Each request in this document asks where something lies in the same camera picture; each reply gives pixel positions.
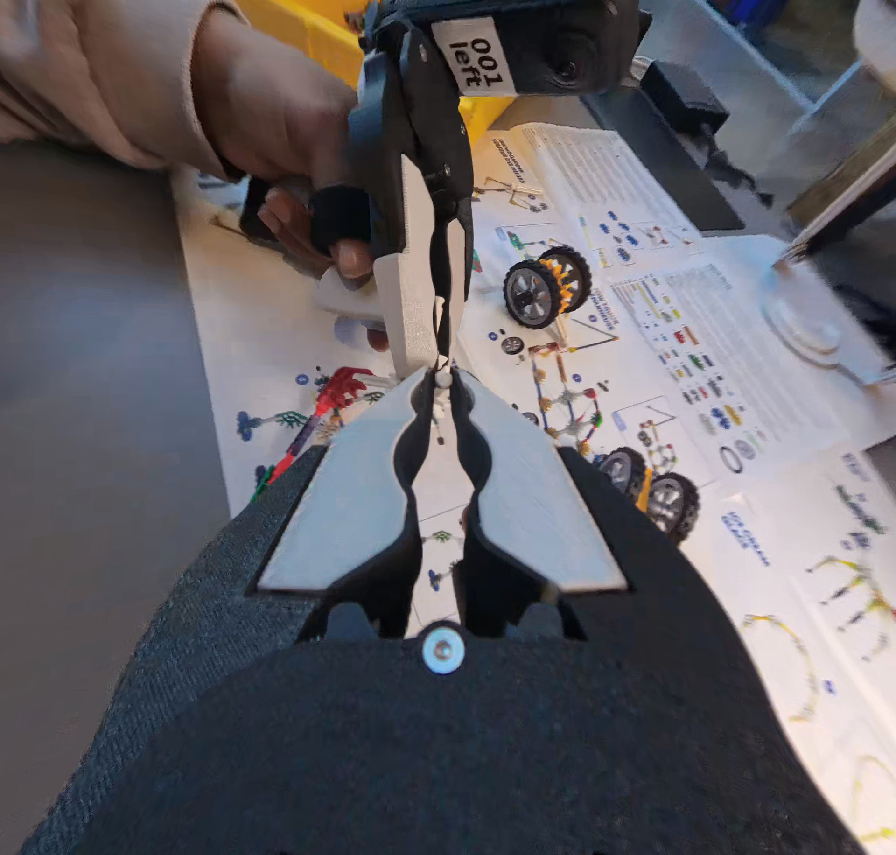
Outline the white metal stand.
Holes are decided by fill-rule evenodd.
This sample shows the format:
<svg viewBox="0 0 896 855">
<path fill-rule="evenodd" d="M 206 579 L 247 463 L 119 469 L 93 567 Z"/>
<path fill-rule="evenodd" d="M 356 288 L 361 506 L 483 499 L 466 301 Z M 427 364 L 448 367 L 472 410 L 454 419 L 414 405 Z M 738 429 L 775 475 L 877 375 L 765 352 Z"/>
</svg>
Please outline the white metal stand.
<svg viewBox="0 0 896 855">
<path fill-rule="evenodd" d="M 761 283 L 761 311 L 793 353 L 819 368 L 839 370 L 862 387 L 894 383 L 894 358 L 814 270 L 816 252 L 894 196 L 894 146 L 873 160 L 845 161 L 805 193 L 802 231 L 776 258 Z"/>
</svg>

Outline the black power adapter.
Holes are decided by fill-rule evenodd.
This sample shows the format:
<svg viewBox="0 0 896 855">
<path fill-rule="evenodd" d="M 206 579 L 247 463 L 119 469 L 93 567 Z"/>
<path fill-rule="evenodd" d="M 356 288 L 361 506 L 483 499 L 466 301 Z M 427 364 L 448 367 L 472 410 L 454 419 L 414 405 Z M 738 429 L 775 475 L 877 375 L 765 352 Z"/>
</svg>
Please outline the black power adapter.
<svg viewBox="0 0 896 855">
<path fill-rule="evenodd" d="M 676 133 L 715 135 L 730 112 L 691 68 L 654 60 L 641 78 L 641 90 Z"/>
</svg>

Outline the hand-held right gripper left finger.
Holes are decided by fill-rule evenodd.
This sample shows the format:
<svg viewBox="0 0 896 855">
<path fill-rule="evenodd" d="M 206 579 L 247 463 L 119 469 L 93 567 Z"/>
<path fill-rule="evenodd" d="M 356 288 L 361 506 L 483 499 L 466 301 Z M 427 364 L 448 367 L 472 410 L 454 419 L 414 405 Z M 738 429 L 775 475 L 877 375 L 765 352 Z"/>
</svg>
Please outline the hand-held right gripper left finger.
<svg viewBox="0 0 896 855">
<path fill-rule="evenodd" d="M 417 529 L 413 484 L 433 407 L 434 370 L 420 368 L 330 439 L 259 590 L 328 592 Z"/>
</svg>

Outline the red connector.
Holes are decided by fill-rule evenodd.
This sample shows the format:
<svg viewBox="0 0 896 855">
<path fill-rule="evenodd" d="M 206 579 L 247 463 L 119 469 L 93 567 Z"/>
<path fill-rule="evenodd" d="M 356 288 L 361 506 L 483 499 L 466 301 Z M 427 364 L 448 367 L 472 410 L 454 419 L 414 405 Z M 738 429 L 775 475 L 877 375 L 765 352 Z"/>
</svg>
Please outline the red connector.
<svg viewBox="0 0 896 855">
<path fill-rule="evenodd" d="M 373 376 L 366 368 L 341 367 L 335 370 L 318 393 L 315 415 L 321 417 L 351 405 L 358 394 L 367 389 L 366 383 Z"/>
</svg>

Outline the purple connector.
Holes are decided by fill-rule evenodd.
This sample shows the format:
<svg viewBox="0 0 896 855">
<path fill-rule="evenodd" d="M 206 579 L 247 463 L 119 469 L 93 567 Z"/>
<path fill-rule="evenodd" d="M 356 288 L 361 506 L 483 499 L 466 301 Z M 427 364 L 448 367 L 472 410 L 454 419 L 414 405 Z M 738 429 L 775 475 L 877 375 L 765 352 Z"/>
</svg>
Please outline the purple connector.
<svg viewBox="0 0 896 855">
<path fill-rule="evenodd" d="M 290 441 L 287 446 L 286 453 L 284 458 L 280 461 L 286 467 L 289 467 L 292 463 L 295 462 L 297 457 L 302 452 L 305 445 L 312 438 L 318 425 L 320 424 L 322 418 L 329 413 L 329 408 L 323 404 L 318 404 L 314 414 L 307 417 L 300 427 L 297 428 L 297 434 Z"/>
</svg>

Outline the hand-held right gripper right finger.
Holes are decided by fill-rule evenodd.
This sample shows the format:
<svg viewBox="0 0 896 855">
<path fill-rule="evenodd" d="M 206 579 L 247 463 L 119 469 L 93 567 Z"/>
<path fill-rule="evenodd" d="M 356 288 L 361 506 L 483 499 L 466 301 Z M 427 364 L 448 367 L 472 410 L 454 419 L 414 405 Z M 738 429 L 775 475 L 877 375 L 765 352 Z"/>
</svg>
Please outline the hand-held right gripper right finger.
<svg viewBox="0 0 896 855">
<path fill-rule="evenodd" d="M 454 369 L 457 453 L 473 486 L 469 529 L 483 547 L 562 594 L 626 590 L 553 440 L 471 373 Z"/>
</svg>

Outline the black flat panel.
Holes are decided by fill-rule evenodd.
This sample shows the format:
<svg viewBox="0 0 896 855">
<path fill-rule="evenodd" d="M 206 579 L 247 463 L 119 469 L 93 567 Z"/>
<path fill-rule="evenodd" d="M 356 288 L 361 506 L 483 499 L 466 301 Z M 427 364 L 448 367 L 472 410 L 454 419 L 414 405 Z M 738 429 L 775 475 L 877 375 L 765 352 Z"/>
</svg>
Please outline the black flat panel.
<svg viewBox="0 0 896 855">
<path fill-rule="evenodd" d="M 619 133 L 700 232 L 745 230 L 744 220 L 640 89 L 619 87 L 603 94 L 581 96 L 580 101 L 603 129 Z"/>
</svg>

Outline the white printed instruction sheet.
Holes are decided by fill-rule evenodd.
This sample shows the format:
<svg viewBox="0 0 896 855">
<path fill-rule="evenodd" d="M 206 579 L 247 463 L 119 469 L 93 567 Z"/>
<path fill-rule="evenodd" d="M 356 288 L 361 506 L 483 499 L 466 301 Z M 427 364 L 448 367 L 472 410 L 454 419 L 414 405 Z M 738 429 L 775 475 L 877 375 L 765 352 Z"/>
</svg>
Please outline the white printed instruction sheet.
<svg viewBox="0 0 896 855">
<path fill-rule="evenodd" d="M 554 181 L 533 138 L 474 150 L 476 247 L 454 369 L 536 424 L 627 588 L 562 594 L 469 529 L 450 397 L 436 396 L 414 481 L 417 529 L 322 594 L 258 579 L 330 439 L 387 392 L 366 389 L 280 461 L 341 367 L 395 375 L 320 280 L 220 225 L 208 187 L 180 211 L 230 506 L 273 518 L 238 552 L 255 606 L 310 616 L 228 670 L 133 783 L 185 853 L 894 853 L 894 656 L 853 624 L 894 593 L 894 500 L 812 382 L 731 312 L 741 279 L 675 252 L 598 293 L 558 334 L 505 307 L 512 257 L 580 247 L 547 190 L 525 222 L 495 185 Z M 630 447 L 700 494 L 673 544 L 596 457 Z M 275 464 L 250 503 L 255 468 Z"/>
</svg>

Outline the person's left hand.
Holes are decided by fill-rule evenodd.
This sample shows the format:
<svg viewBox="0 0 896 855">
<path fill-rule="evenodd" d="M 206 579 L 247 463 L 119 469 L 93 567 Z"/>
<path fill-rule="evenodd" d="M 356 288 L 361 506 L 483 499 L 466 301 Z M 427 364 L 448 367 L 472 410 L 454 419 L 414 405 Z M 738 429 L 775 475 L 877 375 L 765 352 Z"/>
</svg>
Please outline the person's left hand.
<svg viewBox="0 0 896 855">
<path fill-rule="evenodd" d="M 258 217 L 300 265 L 335 267 L 350 289 L 373 275 L 369 245 L 342 239 L 323 256 L 311 241 L 313 191 L 354 186 L 349 116 L 352 88 L 288 44 L 223 9 L 207 13 L 192 65 L 196 113 L 216 153 L 269 189 Z"/>
</svg>

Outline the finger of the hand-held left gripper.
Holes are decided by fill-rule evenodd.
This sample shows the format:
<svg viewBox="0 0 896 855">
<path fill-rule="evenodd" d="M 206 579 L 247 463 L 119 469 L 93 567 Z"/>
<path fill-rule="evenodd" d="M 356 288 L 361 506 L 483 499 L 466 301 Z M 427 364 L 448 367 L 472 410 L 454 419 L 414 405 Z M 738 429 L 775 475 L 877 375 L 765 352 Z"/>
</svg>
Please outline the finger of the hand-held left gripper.
<svg viewBox="0 0 896 855">
<path fill-rule="evenodd" d="M 434 231 L 435 368 L 449 371 L 469 294 L 472 228 L 468 219 L 440 222 Z"/>
<path fill-rule="evenodd" d="M 403 210 L 404 246 L 374 263 L 379 308 L 383 314 L 397 379 L 407 379 L 439 360 L 441 309 L 437 287 L 444 281 L 445 227 L 421 170 L 406 155 L 399 160 L 399 206 Z"/>
</svg>

